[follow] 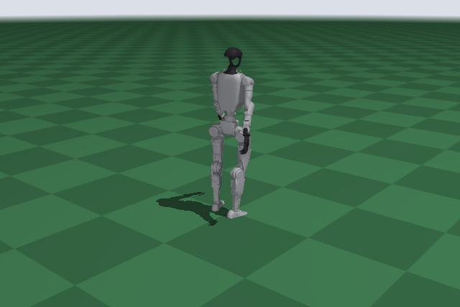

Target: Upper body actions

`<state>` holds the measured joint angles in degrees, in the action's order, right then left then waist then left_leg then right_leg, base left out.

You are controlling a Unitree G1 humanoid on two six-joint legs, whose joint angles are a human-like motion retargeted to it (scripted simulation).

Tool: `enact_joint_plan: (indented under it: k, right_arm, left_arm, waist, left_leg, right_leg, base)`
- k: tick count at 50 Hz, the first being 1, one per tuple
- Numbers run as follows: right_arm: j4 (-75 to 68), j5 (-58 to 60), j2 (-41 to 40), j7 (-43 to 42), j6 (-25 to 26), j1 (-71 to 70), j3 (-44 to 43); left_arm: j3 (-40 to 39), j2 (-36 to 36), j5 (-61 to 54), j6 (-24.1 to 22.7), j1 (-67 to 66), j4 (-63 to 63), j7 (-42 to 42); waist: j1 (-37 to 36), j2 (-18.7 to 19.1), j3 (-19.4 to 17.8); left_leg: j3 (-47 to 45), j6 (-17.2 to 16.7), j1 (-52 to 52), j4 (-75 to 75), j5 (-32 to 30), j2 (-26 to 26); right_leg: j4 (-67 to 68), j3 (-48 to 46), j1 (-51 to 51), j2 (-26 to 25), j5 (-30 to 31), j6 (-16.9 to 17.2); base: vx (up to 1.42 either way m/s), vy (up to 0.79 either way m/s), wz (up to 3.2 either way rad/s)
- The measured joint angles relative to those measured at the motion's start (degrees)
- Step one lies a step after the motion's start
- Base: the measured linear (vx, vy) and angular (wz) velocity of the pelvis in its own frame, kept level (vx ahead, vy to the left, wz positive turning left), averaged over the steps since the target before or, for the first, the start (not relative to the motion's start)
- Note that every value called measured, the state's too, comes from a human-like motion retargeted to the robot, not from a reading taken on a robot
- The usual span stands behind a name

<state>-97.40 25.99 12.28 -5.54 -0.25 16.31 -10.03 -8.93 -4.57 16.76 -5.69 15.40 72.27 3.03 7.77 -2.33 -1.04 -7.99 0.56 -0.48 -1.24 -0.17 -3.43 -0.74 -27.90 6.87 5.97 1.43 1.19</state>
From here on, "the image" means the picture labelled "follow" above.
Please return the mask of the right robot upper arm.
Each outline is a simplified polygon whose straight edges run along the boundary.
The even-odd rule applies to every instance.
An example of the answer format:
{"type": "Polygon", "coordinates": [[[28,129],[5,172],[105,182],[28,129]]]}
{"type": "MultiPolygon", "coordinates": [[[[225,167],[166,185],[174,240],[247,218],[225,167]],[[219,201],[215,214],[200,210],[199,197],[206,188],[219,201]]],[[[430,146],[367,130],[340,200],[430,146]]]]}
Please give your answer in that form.
{"type": "Polygon", "coordinates": [[[250,78],[250,77],[242,75],[241,76],[241,83],[244,86],[244,105],[243,105],[243,109],[245,111],[247,111],[248,108],[249,108],[249,104],[251,103],[252,96],[253,96],[254,80],[252,78],[250,78]]]}

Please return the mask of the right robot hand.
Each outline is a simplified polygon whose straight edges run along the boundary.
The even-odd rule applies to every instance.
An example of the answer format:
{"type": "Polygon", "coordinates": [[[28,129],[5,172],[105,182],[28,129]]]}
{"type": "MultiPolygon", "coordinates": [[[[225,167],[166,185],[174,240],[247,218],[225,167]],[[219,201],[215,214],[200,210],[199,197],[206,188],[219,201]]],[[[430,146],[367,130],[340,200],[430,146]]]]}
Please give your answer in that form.
{"type": "Polygon", "coordinates": [[[244,148],[242,150],[240,150],[241,155],[247,153],[247,151],[248,151],[250,134],[248,134],[248,129],[247,128],[243,129],[243,136],[244,136],[244,148]]]}

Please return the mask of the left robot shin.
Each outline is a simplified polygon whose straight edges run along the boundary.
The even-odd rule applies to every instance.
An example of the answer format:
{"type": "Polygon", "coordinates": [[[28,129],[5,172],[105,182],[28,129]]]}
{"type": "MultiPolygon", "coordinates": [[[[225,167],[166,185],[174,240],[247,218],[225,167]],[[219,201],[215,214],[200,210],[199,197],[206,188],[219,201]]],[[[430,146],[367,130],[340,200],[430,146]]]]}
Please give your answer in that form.
{"type": "Polygon", "coordinates": [[[217,201],[217,204],[220,203],[219,196],[220,196],[221,181],[222,181],[222,172],[214,173],[213,163],[211,163],[211,185],[213,187],[213,199],[214,199],[214,203],[217,201]]]}

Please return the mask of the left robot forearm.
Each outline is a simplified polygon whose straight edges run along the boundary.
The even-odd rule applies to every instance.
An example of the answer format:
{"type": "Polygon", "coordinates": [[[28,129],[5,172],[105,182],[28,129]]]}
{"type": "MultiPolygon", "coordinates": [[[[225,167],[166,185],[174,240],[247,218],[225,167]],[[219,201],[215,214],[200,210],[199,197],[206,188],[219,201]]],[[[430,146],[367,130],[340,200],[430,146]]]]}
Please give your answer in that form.
{"type": "Polygon", "coordinates": [[[214,102],[213,102],[213,105],[216,107],[216,113],[217,113],[217,115],[221,116],[221,118],[223,119],[225,113],[224,113],[223,110],[220,110],[220,108],[219,108],[219,103],[214,101],[214,102]]]}

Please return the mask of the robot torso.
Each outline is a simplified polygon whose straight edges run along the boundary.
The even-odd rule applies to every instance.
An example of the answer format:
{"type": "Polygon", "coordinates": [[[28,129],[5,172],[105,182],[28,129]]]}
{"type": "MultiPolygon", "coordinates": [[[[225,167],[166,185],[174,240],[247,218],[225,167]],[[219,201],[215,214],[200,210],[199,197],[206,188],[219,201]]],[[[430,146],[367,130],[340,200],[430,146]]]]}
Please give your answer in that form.
{"type": "Polygon", "coordinates": [[[227,111],[220,121],[219,132],[226,136],[235,137],[235,130],[239,126],[235,111],[239,111],[244,103],[244,86],[242,85],[242,75],[244,74],[241,71],[233,75],[224,72],[225,69],[217,76],[217,101],[220,110],[227,111]]]}

